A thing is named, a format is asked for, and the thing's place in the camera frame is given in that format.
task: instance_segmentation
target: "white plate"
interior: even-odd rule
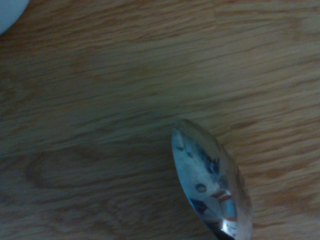
[[[29,0],[0,0],[0,34],[18,20],[28,3]]]

